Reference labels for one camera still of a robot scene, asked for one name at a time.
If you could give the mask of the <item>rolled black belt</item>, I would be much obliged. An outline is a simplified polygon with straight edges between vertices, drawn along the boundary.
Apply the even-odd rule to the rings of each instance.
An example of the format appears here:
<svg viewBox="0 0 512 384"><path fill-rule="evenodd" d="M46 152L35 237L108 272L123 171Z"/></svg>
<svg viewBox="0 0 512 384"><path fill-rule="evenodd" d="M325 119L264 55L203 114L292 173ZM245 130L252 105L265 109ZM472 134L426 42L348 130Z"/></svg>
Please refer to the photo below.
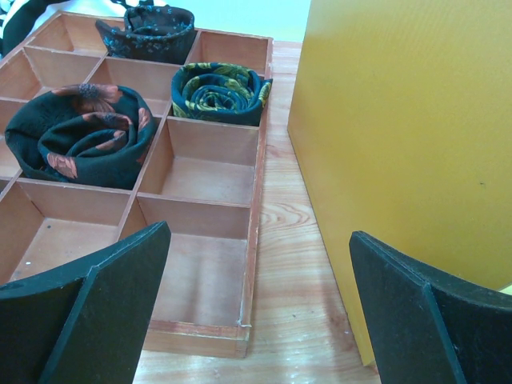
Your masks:
<svg viewBox="0 0 512 384"><path fill-rule="evenodd" d="M182 65L194 43L194 14L172 6L126 10L123 30L97 20L95 26L110 56Z"/></svg>
<svg viewBox="0 0 512 384"><path fill-rule="evenodd" d="M29 101L5 138L28 178L130 190L157 128L135 90L82 83Z"/></svg>

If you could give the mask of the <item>yellow shelf cabinet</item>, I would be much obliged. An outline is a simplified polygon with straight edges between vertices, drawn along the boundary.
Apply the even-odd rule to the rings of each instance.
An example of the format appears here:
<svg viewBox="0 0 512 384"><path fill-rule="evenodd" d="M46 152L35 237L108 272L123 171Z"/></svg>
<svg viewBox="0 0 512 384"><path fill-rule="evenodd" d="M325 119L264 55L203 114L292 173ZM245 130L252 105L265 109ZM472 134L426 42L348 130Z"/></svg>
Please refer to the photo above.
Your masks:
<svg viewBox="0 0 512 384"><path fill-rule="evenodd" d="M313 1L288 131L364 365L354 231L511 283L510 2Z"/></svg>

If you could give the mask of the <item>wooden divided tray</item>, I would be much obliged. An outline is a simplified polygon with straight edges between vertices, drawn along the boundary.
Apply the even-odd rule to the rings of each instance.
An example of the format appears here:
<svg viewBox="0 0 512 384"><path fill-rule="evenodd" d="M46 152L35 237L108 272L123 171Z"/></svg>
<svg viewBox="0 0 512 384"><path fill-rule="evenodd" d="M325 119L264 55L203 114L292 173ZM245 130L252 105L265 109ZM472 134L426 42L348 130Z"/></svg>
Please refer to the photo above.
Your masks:
<svg viewBox="0 0 512 384"><path fill-rule="evenodd" d="M2 60L1 123L53 88L112 83L140 93L158 132L131 190L30 179L3 146L1 280L41 273L166 221L170 248L145 348L242 358L268 117L241 126L176 116L176 65L112 58L95 22L58 12Z"/></svg>

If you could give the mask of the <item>rolled black belt top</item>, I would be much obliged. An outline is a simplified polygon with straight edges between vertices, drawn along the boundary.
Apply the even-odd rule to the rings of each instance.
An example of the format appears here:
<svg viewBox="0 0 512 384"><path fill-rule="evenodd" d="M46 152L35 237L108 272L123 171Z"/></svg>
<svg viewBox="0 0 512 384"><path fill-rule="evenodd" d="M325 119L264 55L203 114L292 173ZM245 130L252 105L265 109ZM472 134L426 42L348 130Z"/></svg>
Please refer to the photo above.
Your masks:
<svg viewBox="0 0 512 384"><path fill-rule="evenodd" d="M97 20L95 26L110 56L182 65L194 43L194 14L172 6L126 10L123 30Z"/></svg>

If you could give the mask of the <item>rolled black belt middle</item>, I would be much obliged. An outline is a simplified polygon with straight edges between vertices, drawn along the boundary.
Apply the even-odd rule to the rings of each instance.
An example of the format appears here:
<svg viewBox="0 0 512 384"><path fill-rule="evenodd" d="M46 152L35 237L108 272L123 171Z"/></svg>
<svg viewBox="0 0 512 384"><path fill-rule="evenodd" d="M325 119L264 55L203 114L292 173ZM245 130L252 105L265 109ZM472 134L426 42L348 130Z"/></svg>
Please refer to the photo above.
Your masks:
<svg viewBox="0 0 512 384"><path fill-rule="evenodd" d="M157 128L135 90L82 83L29 101L5 138L28 178L130 190Z"/></svg>

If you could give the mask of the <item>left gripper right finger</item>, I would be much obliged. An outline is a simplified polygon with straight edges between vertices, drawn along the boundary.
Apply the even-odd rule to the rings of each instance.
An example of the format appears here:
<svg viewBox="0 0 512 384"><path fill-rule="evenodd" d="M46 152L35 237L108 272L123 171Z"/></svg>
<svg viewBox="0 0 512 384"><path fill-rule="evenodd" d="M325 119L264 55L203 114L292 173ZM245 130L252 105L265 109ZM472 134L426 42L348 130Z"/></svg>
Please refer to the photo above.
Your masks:
<svg viewBox="0 0 512 384"><path fill-rule="evenodd" d="M511 296L356 231L350 256L383 383L509 383Z"/></svg>

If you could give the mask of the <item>striped cloth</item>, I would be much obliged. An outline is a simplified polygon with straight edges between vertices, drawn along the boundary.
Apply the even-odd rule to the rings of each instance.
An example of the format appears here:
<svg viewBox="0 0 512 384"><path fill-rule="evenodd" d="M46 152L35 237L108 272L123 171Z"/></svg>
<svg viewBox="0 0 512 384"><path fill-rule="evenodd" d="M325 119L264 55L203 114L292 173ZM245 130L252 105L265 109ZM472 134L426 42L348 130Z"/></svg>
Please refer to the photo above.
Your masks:
<svg viewBox="0 0 512 384"><path fill-rule="evenodd" d="M136 1L1 1L1 58L58 10L123 16Z"/></svg>

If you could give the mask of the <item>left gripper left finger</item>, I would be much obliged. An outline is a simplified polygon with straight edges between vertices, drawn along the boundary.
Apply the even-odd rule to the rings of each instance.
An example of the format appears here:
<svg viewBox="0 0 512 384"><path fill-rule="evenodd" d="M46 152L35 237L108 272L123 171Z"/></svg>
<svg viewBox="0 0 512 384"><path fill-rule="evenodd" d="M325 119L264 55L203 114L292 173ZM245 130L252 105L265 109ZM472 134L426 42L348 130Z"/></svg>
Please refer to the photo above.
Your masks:
<svg viewBox="0 0 512 384"><path fill-rule="evenodd" d="M3 383L131 383L171 232L156 222L1 286Z"/></svg>

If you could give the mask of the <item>rolled green belt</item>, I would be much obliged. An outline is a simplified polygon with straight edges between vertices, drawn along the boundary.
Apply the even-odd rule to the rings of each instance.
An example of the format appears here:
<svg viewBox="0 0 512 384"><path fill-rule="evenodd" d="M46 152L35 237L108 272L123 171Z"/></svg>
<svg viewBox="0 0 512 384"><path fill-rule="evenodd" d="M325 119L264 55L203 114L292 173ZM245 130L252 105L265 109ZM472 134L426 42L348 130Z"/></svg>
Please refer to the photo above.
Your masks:
<svg viewBox="0 0 512 384"><path fill-rule="evenodd" d="M182 66L171 81L173 116L240 126L258 126L272 79L225 62Z"/></svg>

